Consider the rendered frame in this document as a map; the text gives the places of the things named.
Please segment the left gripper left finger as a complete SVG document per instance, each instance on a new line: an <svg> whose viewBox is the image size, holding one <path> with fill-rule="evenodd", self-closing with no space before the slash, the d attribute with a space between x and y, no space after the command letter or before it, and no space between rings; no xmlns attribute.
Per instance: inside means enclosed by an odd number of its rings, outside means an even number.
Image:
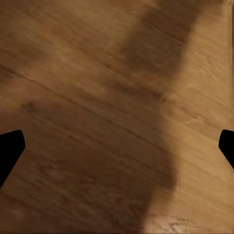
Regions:
<svg viewBox="0 0 234 234"><path fill-rule="evenodd" d="M21 130L0 135L0 188L25 149Z"/></svg>

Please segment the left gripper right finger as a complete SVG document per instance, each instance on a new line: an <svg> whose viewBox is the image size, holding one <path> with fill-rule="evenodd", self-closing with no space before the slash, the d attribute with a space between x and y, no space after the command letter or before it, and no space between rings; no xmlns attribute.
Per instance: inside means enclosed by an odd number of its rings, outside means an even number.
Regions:
<svg viewBox="0 0 234 234"><path fill-rule="evenodd" d="M234 169L234 132L223 130L218 146Z"/></svg>

